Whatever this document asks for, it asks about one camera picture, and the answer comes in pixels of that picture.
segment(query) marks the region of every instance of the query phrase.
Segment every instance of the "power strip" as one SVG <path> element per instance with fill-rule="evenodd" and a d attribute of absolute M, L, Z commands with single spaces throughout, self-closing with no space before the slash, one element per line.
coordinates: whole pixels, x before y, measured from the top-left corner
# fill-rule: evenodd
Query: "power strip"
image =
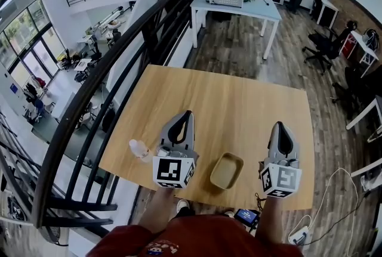
<path fill-rule="evenodd" d="M 304 226 L 288 238 L 289 243 L 294 245 L 304 243 L 306 237 L 308 236 L 308 232 L 308 226 Z"/>

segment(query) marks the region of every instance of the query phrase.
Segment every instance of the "wooden floor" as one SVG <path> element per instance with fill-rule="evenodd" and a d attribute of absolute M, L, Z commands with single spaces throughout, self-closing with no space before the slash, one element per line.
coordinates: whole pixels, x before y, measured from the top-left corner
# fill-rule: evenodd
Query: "wooden floor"
<path fill-rule="evenodd" d="M 224 73 L 232 76 L 252 78 L 272 82 L 307 92 L 312 115 L 315 142 L 315 194 L 313 209 L 284 212 L 282 222 L 284 241 L 303 215 L 315 216 L 322 201 L 326 185 L 331 174 L 342 167 L 354 171 L 369 163 L 370 154 L 375 155 L 375 144 L 367 144 L 369 132 L 362 129 L 356 134 L 354 129 L 346 131 L 346 112 L 339 104 L 333 104 L 330 97 L 335 95 L 332 83 L 339 82 L 346 86 L 344 69 L 347 65 L 343 57 L 333 61 L 330 71 L 321 76 L 321 69 L 315 62 L 304 64 L 309 53 L 301 48 L 314 48 L 308 40 L 308 33 L 315 29 L 323 31 L 312 21 L 305 10 L 296 15 L 290 14 L 284 7 L 279 7 L 282 21 L 267 61 L 262 56 L 269 39 L 272 24 L 269 23 L 263 38 L 259 36 L 262 22 L 256 18 L 232 16 L 231 21 L 219 23 L 207 20 L 207 29 L 199 34 L 199 48 L 194 49 L 187 63 L 187 68 Z M 353 179 L 362 197 L 360 178 Z M 133 223 L 138 222 L 152 192 L 141 189 Z M 364 256 L 372 236 L 372 222 L 378 200 L 378 192 L 373 192 L 357 211 L 354 236 L 350 254 L 359 252 Z M 349 177 L 340 172 L 332 178 L 332 183 L 325 196 L 322 209 L 314 227 L 310 230 L 310 239 L 319 238 L 331 225 L 350 212 L 355 206 L 355 193 Z M 221 212 L 209 205 L 193 204 L 197 213 Z M 321 241 L 305 246 L 305 256 L 345 256 L 352 229 L 352 215 L 336 225 Z"/>

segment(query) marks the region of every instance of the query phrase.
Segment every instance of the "white cable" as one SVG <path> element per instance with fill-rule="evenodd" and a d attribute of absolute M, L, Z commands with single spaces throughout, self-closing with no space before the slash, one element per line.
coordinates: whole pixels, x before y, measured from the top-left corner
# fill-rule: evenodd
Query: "white cable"
<path fill-rule="evenodd" d="M 328 188 L 329 188 L 329 185 L 330 185 L 330 181 L 331 181 L 332 177 L 333 177 L 338 171 L 340 171 L 340 170 L 345 171 L 346 174 L 349 176 L 350 180 L 352 181 L 352 184 L 353 184 L 353 186 L 354 186 L 354 191 L 355 191 L 355 193 L 356 193 L 356 197 L 357 197 L 357 201 L 356 201 L 356 206 L 355 206 L 355 208 L 358 206 L 358 192 L 357 192 L 356 184 L 354 184 L 353 179 L 352 179 L 350 173 L 348 173 L 348 172 L 347 172 L 345 169 L 343 169 L 343 168 L 338 168 L 336 171 L 333 172 L 333 174 L 332 174 L 332 175 L 330 176 L 330 178 L 329 178 L 328 185 L 326 186 L 324 195 L 322 196 L 322 201 L 321 201 L 320 207 L 319 207 L 318 211 L 316 212 L 316 215 L 315 215 L 315 218 L 313 219 L 313 221 L 312 221 L 312 218 L 311 218 L 309 215 L 305 215 L 305 216 L 303 216 L 303 217 L 301 218 L 300 222 L 299 222 L 299 223 L 295 226 L 295 228 L 293 228 L 293 230 L 289 233 L 289 235 L 288 235 L 288 239 L 290 238 L 291 233 L 292 233 L 292 232 L 293 232 L 293 231 L 300 225 L 301 221 L 302 221 L 306 216 L 308 216 L 308 217 L 310 218 L 310 224 L 309 224 L 309 226 L 308 226 L 308 230 L 310 230 L 310 229 L 312 228 L 312 226 L 315 224 L 317 215 L 318 215 L 318 213 L 319 213 L 320 210 L 321 210 L 322 204 L 324 203 L 324 198 L 325 198 L 326 192 L 328 191 Z M 349 256 L 350 245 L 351 245 L 352 240 L 353 240 L 355 215 L 356 215 L 356 212 L 354 211 L 354 212 L 353 212 L 353 223 L 352 223 L 352 234 L 350 235 L 349 246 L 347 247 L 347 253 L 346 253 L 346 256 L 347 256 L 347 257 L 352 257 L 353 255 L 358 255 L 358 252 L 356 252 L 356 253 L 354 253 L 354 254 L 352 254 L 352 255 Z"/>

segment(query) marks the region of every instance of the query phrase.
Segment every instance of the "printed logo on shirt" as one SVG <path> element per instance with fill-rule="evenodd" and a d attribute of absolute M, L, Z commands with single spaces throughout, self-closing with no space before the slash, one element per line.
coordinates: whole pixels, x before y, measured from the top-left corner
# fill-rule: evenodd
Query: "printed logo on shirt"
<path fill-rule="evenodd" d="M 158 256 L 164 252 L 175 254 L 178 251 L 179 246 L 167 240 L 157 240 L 149 243 L 146 248 L 148 249 L 146 255 Z"/>

